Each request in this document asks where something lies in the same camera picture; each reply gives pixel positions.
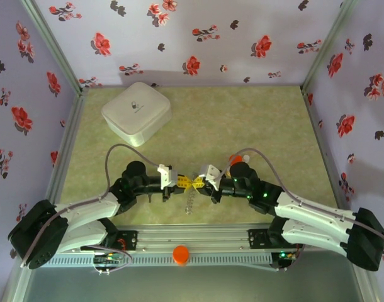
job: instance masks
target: box lid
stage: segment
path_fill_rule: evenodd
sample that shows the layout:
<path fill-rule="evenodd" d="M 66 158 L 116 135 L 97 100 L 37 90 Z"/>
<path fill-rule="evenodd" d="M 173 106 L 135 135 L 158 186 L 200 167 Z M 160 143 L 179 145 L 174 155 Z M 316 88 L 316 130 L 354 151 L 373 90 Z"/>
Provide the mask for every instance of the box lid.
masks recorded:
<path fill-rule="evenodd" d="M 105 104 L 101 113 L 127 135 L 134 135 L 159 119 L 169 108 L 168 98 L 154 88 L 136 82 Z"/>

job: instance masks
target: green tabletop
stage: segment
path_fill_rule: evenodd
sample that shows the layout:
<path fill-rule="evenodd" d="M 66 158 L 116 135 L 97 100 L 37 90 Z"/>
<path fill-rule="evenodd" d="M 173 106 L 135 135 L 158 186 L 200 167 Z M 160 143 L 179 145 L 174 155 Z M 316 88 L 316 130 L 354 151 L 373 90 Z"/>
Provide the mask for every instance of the green tabletop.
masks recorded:
<path fill-rule="evenodd" d="M 101 115 L 101 108 L 124 88 L 91 89 L 88 93 L 76 137 L 61 202 L 70 203 L 101 194 L 106 188 L 104 158 L 107 150 L 124 141 L 114 134 Z M 180 174 L 191 177 L 204 164 L 219 169 L 230 155 L 254 147 L 265 153 L 286 186 L 295 194 L 336 207 L 336 202 L 307 109 L 298 86 L 249 87 L 158 87 L 171 102 L 172 119 L 137 150 L 158 164 L 171 164 Z M 249 165 L 258 176 L 276 183 L 263 159 L 254 153 Z M 127 164 L 139 160 L 128 149 L 111 153 L 112 181 Z M 148 175 L 158 175 L 147 164 Z M 191 198 L 192 212 L 185 211 Z M 116 225 L 178 223 L 270 222 L 248 206 L 245 199 L 223 197 L 220 204 L 199 194 L 137 198 L 128 212 L 114 217 Z"/>

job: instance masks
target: white square box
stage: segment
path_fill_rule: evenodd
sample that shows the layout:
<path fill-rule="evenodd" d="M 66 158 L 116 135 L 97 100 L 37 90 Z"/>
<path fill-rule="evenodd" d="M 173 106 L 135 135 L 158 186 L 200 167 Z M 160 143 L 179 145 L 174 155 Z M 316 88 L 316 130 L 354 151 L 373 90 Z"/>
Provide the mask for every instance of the white square box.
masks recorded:
<path fill-rule="evenodd" d="M 168 98 L 142 82 L 105 104 L 101 113 L 109 128 L 134 147 L 143 145 L 172 117 Z"/>

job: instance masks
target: orange cap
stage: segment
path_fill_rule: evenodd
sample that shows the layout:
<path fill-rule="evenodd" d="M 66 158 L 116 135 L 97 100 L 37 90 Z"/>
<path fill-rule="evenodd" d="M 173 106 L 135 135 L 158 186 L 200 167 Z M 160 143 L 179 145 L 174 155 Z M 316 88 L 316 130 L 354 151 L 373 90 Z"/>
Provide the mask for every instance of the orange cap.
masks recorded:
<path fill-rule="evenodd" d="M 185 266 L 189 260 L 189 250 L 184 245 L 178 245 L 172 252 L 172 257 L 179 266 Z"/>
<path fill-rule="evenodd" d="M 231 155 L 231 156 L 229 157 L 229 161 L 232 159 L 232 157 L 233 157 L 234 155 L 235 155 L 235 154 L 233 154 L 233 155 Z M 233 161 L 231 162 L 230 167 L 231 167 L 232 165 L 238 163 L 238 162 L 243 162 L 243 161 L 244 161 L 244 159 L 242 158 L 242 156 L 241 156 L 241 155 L 237 155 L 237 156 L 235 157 L 235 159 L 233 159 Z"/>

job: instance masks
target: floral wallpaper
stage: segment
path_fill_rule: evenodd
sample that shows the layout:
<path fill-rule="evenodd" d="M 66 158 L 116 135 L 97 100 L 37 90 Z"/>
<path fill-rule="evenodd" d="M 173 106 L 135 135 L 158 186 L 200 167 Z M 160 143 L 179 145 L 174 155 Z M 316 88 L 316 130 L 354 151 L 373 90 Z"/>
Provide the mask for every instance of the floral wallpaper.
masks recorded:
<path fill-rule="evenodd" d="M 90 79 L 94 86 L 138 81 L 159 86 L 300 85 L 342 4 L 342 0 L 34 2 L 82 87 L 90 87 Z"/>
<path fill-rule="evenodd" d="M 0 300 L 17 256 L 8 233 L 45 198 L 74 97 L 20 2 L 0 0 Z"/>
<path fill-rule="evenodd" d="M 306 92 L 342 200 L 384 226 L 384 0 L 359 1 Z M 384 256 L 376 277 L 384 295 Z"/>

